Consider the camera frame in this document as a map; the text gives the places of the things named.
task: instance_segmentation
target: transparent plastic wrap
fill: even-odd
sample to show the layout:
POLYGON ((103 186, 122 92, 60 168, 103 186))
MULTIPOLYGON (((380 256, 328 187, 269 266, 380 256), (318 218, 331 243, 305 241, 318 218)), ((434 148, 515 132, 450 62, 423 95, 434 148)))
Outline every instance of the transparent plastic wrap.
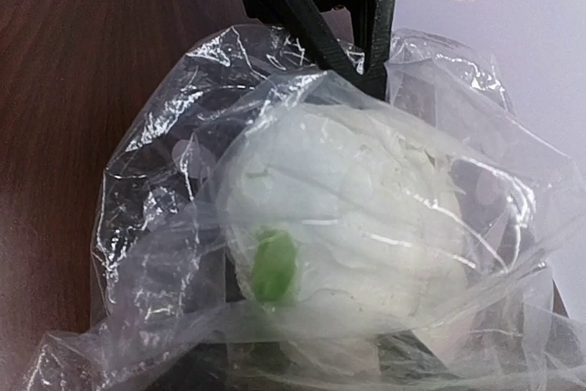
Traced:
POLYGON ((104 173, 103 320, 15 389, 586 388, 543 264, 583 233, 574 164, 468 49, 399 32, 388 70, 391 104, 277 28, 190 51, 104 173))

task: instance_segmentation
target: green spot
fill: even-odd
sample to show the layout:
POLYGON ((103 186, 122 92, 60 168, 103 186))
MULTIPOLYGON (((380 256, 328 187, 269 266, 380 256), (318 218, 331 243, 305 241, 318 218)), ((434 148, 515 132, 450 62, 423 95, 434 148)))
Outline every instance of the green spot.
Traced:
POLYGON ((264 230, 257 235, 258 250, 252 288, 259 302, 282 301, 293 282, 297 249, 286 231, 264 230))

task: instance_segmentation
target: crumpled plastic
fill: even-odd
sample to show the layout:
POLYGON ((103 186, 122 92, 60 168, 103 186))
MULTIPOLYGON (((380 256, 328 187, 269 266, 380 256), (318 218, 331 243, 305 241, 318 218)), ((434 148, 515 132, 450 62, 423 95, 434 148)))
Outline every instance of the crumpled plastic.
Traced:
POLYGON ((586 192, 494 64, 397 32, 387 104, 304 55, 244 26, 178 63, 104 172, 99 322, 49 334, 15 389, 586 387, 543 263, 586 192))

